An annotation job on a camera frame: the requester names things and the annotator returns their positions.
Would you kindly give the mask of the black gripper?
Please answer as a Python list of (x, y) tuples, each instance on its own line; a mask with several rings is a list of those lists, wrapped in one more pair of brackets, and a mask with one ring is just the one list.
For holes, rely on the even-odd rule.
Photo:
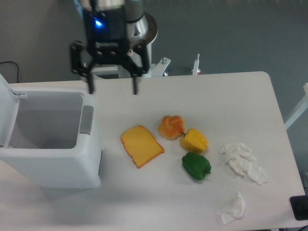
[[(122, 65), (132, 78), (133, 94), (138, 94), (138, 78), (149, 71), (147, 42), (144, 39), (129, 49), (126, 27), (125, 2), (123, 0), (84, 0), (83, 19), (87, 46), (81, 41), (69, 45), (70, 69), (73, 74), (84, 77), (89, 93), (94, 93), (91, 73), (95, 63)], [(93, 58), (86, 66), (81, 62), (81, 53)]]

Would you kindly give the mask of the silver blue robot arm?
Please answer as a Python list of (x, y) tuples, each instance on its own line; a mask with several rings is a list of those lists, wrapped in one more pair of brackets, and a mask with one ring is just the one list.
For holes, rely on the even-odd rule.
[(142, 0), (76, 0), (82, 16), (87, 43), (70, 44), (71, 72), (87, 80), (94, 92), (96, 64), (125, 69), (138, 93), (137, 79), (151, 72), (150, 45), (156, 39), (155, 19), (144, 11)]

